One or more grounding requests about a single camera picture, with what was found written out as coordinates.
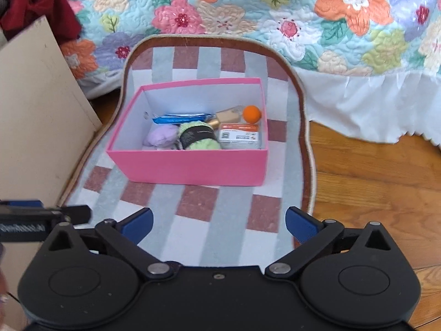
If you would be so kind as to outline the left hand with ring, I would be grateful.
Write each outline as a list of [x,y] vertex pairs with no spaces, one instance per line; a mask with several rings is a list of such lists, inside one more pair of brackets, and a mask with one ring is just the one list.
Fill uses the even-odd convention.
[[5,305],[8,301],[8,290],[6,278],[4,277],[4,273],[0,270],[0,315],[1,315],[1,324],[4,322],[5,315]]

